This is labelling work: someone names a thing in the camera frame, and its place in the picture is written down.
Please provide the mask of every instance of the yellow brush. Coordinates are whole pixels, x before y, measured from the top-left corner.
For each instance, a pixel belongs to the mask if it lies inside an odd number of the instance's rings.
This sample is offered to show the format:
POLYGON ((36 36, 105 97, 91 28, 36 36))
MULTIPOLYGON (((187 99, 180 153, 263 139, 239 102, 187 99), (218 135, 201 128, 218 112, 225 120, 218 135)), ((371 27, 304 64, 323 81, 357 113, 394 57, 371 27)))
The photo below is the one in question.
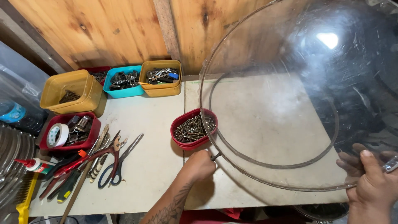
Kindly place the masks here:
POLYGON ((27 220, 29 218, 28 208, 38 176, 39 173, 37 172, 28 172, 23 177, 21 187, 16 196, 16 202, 18 203, 16 209, 20 213, 20 216, 18 217, 19 224, 27 224, 27 220))

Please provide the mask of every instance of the red plastic box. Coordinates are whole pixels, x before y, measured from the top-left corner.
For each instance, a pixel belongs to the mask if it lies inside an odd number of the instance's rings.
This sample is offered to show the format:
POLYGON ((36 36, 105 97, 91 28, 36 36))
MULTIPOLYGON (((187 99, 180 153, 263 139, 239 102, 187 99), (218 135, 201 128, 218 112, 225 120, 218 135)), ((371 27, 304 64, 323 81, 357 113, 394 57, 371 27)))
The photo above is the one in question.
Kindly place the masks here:
MULTIPOLYGON (((204 110, 204 112, 205 112, 205 115, 210 115, 210 116, 212 116, 212 117, 214 118, 214 122, 215 122, 215 124, 216 124, 216 127, 215 127, 215 129, 211 132, 211 134, 213 135, 213 134, 216 133, 216 131, 217 131, 217 126, 218 126, 217 117, 216 117, 216 115, 215 115, 212 111, 210 111, 210 110, 208 110, 208 109, 203 109, 203 110, 204 110)), ((172 126, 171 126, 171 128, 170 128, 170 133, 171 133, 171 135, 172 135, 172 138, 173 138, 173 140, 176 142, 176 144, 177 144, 179 147, 181 147, 182 149, 184 149, 184 150, 193 150, 193 149, 196 149, 196 148, 198 148, 199 146, 201 146, 201 145, 203 145, 203 144, 205 144, 206 142, 209 141, 209 137, 208 137, 208 136, 199 138, 198 140, 196 140, 196 141, 194 141, 194 142, 189 142, 189 143, 182 143, 182 142, 179 142, 177 139, 174 138, 174 131, 177 129, 177 127, 180 126, 181 124, 183 124, 183 123, 184 123, 185 121, 187 121, 188 119, 194 118, 195 116, 199 115, 199 113, 200 113, 200 108, 191 110, 191 111, 189 111, 189 112, 187 112, 187 113, 185 113, 185 114, 179 116, 178 118, 176 118, 176 119, 173 121, 173 123, 172 123, 172 126)))
MULTIPOLYGON (((78 70, 87 70, 89 73, 96 73, 96 72, 108 72, 111 67, 110 66, 101 66, 101 67, 94 67, 94 68, 79 68, 78 70)), ((105 78, 103 79, 102 82, 100 82, 100 84, 103 86, 105 83, 105 78)))
POLYGON ((44 132, 44 135, 43 135, 43 138, 40 141, 39 147, 40 147, 40 149, 49 150, 49 151, 57 151, 57 150, 79 151, 81 149, 82 150, 88 150, 88 149, 91 149, 91 147, 93 147, 95 141, 97 140, 98 135, 100 133, 100 128, 101 128, 101 122, 97 119, 97 117, 94 115, 93 112, 81 112, 81 113, 74 113, 74 114, 60 114, 60 115, 57 115, 57 116, 53 117, 49 121, 49 125, 48 125, 46 131, 44 132), (90 133, 88 134, 88 139, 86 141, 84 141, 83 143, 79 144, 79 145, 58 146, 58 147, 54 147, 54 148, 48 148, 47 147, 47 134, 50 131, 50 128, 56 123, 67 124, 69 122, 69 120, 71 120, 71 118, 73 118, 73 116, 75 116, 75 115, 79 116, 79 117, 83 117, 85 115, 91 117, 92 125, 91 125, 90 133))

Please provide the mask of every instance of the black scissors handle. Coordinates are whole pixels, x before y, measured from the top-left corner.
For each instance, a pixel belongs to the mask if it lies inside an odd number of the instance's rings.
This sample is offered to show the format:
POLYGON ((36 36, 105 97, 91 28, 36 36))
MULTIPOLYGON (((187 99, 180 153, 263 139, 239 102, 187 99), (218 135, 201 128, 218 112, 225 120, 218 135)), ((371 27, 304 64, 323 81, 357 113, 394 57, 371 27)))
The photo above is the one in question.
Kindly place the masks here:
MULTIPOLYGON (((101 184, 101 183, 102 183, 102 179, 103 179, 103 177, 105 176, 106 172, 107 172, 109 169, 113 169, 114 164, 115 164, 115 163, 109 165, 109 166, 102 172, 102 174, 101 174, 101 176, 99 177, 99 180, 98 180, 98 188, 99 188, 99 189, 104 188, 105 185, 107 185, 107 184, 109 183, 109 180, 111 179, 111 175, 110 175, 110 174, 111 174, 112 172, 109 173, 109 176, 106 178, 105 182, 104 182, 103 184, 101 184)), ((118 166, 117 166, 116 173, 115 173, 115 177, 114 177, 114 178, 112 179, 112 181, 111 181, 111 184, 112 184, 113 186, 116 186, 116 185, 120 184, 120 182, 122 181, 121 168, 122 168, 122 162, 119 162, 119 164, 118 164, 118 166)))

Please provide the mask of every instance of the glue bottle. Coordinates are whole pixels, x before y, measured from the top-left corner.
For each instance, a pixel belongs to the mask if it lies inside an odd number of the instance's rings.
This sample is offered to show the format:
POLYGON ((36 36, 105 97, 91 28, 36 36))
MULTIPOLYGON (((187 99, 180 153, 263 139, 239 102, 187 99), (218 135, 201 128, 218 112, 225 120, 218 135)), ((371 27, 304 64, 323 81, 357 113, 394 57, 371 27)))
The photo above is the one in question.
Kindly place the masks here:
POLYGON ((48 173, 49 170, 55 165, 55 163, 50 163, 39 158, 33 158, 28 160, 14 159, 16 162, 23 163, 26 170, 38 172, 38 173, 48 173))

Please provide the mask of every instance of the red bottle cap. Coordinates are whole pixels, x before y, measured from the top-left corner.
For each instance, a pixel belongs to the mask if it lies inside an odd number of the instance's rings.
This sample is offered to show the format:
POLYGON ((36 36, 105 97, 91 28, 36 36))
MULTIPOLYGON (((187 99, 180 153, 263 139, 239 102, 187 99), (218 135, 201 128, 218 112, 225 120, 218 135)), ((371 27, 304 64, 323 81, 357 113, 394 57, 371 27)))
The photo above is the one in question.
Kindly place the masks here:
POLYGON ((23 163, 23 165, 26 167, 32 167, 36 164, 36 161, 34 159, 28 159, 28 160, 14 159, 14 161, 23 163))

